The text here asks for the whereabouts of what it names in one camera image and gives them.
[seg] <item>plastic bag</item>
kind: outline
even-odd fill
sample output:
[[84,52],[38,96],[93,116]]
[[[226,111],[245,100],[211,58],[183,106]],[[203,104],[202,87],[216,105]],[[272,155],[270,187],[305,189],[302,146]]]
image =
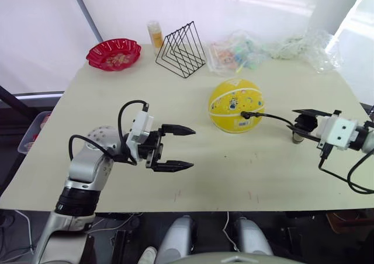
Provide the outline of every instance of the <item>plastic bag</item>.
[[307,61],[318,72],[329,72],[342,63],[337,39],[324,30],[309,30],[304,36],[295,36],[266,47],[272,58]]
[[236,31],[225,41],[206,45],[206,58],[210,71],[224,76],[232,76],[243,68],[256,68],[270,59],[249,33]]

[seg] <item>yellow basketball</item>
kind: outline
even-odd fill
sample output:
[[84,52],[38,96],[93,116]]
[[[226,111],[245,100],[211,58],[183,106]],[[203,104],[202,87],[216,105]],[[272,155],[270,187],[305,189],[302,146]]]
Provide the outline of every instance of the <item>yellow basketball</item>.
[[261,117],[245,119],[242,111],[265,111],[259,88],[245,79],[230,79],[221,83],[209,99],[209,116],[213,123],[227,133],[243,133],[261,121]]

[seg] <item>white table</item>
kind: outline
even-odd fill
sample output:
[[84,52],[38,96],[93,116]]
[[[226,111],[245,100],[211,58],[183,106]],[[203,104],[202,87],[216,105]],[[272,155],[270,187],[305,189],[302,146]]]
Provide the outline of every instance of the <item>white table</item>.
[[[294,120],[292,109],[335,109],[343,116],[368,119],[345,81],[336,73],[320,75],[297,61],[268,61],[240,75],[264,94],[265,111]],[[149,47],[121,72],[104,72],[85,64],[53,110],[48,123],[0,199],[3,209],[52,210],[69,167],[68,139],[87,135],[101,125],[116,126],[120,107],[143,99],[163,123],[196,131],[187,137],[166,136],[161,161],[193,162],[177,173],[155,173],[144,167],[115,163],[97,211],[278,211],[332,210],[374,206],[372,195],[354,193],[346,183],[318,170],[316,143],[291,142],[283,122],[262,119],[244,134],[227,134],[210,121],[207,103],[225,78],[199,69],[182,79],[154,62]],[[136,111],[123,118],[127,130]],[[77,140],[75,152],[83,145]],[[325,167],[342,176],[363,156],[334,150]],[[374,187],[373,159],[362,165],[354,181]]]

